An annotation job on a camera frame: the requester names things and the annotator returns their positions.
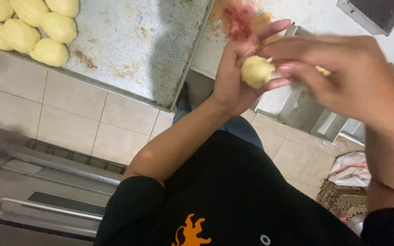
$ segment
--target oven handle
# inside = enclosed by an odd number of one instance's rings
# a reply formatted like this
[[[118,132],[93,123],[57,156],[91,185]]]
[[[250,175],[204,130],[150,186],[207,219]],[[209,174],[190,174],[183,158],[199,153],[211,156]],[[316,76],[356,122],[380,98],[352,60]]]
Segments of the oven handle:
[[[42,204],[42,203],[38,203],[38,202],[22,201],[22,200],[17,200],[17,199],[8,198],[8,197],[0,197],[0,214],[3,214],[3,212],[4,212],[4,210],[2,208],[3,202],[12,202],[12,203],[16,203],[16,204],[26,205],[26,206],[38,208],[38,209],[41,209],[41,210],[44,210],[47,212],[68,215],[68,216],[87,219],[87,220],[91,220],[91,221],[101,221],[103,219],[103,216],[101,216],[101,215],[80,212],[80,211],[73,210],[73,209],[61,208],[61,207]]]

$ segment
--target orange lion logo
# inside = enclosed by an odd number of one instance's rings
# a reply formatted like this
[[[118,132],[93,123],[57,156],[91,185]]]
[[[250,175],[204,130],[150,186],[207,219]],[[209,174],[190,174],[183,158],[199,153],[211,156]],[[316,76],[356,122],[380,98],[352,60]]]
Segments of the orange lion logo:
[[[194,214],[190,214],[185,221],[186,226],[180,226],[176,231],[176,243],[172,243],[171,246],[200,246],[200,244],[207,244],[211,242],[211,238],[203,239],[198,238],[197,234],[202,231],[200,223],[205,220],[205,218],[200,218],[195,223],[195,227],[193,228],[193,222],[191,221],[191,217]],[[185,241],[182,245],[179,245],[179,239],[177,238],[177,233],[179,230],[183,228],[183,236],[185,237]]]

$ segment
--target jeans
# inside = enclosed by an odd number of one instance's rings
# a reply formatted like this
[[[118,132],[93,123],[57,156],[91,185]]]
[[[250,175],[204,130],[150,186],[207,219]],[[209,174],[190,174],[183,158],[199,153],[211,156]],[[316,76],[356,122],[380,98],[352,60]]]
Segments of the jeans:
[[[176,124],[183,116],[189,114],[192,111],[189,102],[182,98],[177,104],[177,113],[174,115],[172,124]],[[256,145],[258,148],[264,150],[262,142],[258,137],[255,129],[250,125],[250,123],[241,116],[232,118],[224,123],[217,130],[227,131],[233,135]]]

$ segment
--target leg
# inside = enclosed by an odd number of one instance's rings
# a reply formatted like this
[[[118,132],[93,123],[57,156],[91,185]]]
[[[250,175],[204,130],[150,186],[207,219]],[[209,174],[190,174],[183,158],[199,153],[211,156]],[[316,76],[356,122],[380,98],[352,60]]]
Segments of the leg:
[[[188,101],[188,86],[186,83],[183,84],[182,90],[180,90],[179,97],[176,102],[177,112],[172,119],[172,124],[176,124],[183,116],[191,113],[191,104]]]
[[[228,120],[224,125],[226,131],[264,150],[255,129],[241,116]]]

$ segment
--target black t-shirt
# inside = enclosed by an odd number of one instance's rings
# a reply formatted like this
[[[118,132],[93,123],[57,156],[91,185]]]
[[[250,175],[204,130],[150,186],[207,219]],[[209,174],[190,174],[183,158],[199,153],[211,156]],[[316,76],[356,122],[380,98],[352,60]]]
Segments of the black t-shirt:
[[[216,131],[165,183],[130,177],[107,203],[95,245],[394,245],[394,208],[362,238],[289,185],[255,145]]]

